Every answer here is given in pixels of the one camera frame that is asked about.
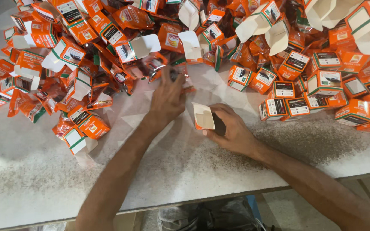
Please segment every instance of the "person's left hand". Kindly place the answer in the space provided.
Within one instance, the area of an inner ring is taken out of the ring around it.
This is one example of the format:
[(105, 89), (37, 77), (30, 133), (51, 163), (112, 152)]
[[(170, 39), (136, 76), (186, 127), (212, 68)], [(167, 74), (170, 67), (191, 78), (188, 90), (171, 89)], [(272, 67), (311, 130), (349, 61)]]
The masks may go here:
[(152, 95), (151, 108), (145, 117), (159, 132), (185, 110), (186, 99), (185, 94), (181, 94), (185, 76), (179, 75), (172, 82), (170, 67), (163, 67), (161, 71), (161, 83)]

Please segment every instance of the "box flap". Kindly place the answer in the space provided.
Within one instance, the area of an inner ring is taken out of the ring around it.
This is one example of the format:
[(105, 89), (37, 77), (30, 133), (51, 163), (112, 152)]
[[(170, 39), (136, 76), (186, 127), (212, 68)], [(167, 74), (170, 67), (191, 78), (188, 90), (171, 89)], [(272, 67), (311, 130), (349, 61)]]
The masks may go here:
[(210, 107), (192, 102), (194, 106), (195, 123), (203, 129), (215, 129)]

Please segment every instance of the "hand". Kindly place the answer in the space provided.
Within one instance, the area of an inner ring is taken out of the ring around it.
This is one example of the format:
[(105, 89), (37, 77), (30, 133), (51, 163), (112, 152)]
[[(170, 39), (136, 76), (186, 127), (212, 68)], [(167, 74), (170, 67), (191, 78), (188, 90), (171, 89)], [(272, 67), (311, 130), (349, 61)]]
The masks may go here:
[(257, 159), (255, 150), (262, 147), (263, 144), (246, 128), (242, 118), (228, 105), (214, 104), (209, 107), (212, 112), (215, 112), (222, 119), (227, 130), (225, 136), (220, 136), (212, 130), (203, 130), (202, 133), (221, 148)]
[(181, 94), (185, 76), (179, 75), (172, 82), (169, 67), (162, 68), (161, 84), (152, 95), (151, 108), (145, 119), (160, 132), (185, 110), (185, 94)]

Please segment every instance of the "person's right hand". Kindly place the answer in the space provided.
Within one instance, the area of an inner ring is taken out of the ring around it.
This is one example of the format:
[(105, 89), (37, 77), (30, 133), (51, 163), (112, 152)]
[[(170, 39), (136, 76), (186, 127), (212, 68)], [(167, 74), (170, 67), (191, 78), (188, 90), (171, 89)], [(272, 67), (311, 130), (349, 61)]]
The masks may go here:
[(257, 152), (255, 150), (263, 144), (246, 128), (242, 118), (228, 105), (214, 104), (209, 107), (222, 119), (227, 130), (224, 136), (220, 136), (212, 130), (203, 130), (202, 133), (221, 148), (256, 159)]

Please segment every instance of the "pile of packets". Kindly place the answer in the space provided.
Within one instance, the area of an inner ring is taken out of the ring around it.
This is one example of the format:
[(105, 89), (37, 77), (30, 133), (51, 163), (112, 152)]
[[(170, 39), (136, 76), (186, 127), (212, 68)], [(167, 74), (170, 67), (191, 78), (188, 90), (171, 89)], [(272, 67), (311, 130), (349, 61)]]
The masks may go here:
[(262, 120), (335, 108), (338, 122), (370, 132), (370, 1), (13, 1), (0, 106), (33, 123), (60, 111), (52, 130), (74, 155), (110, 130), (93, 110), (114, 94), (133, 94), (136, 81), (155, 81), (166, 65), (191, 92), (187, 65), (219, 71), (228, 60), (238, 63), (229, 86), (268, 94)]

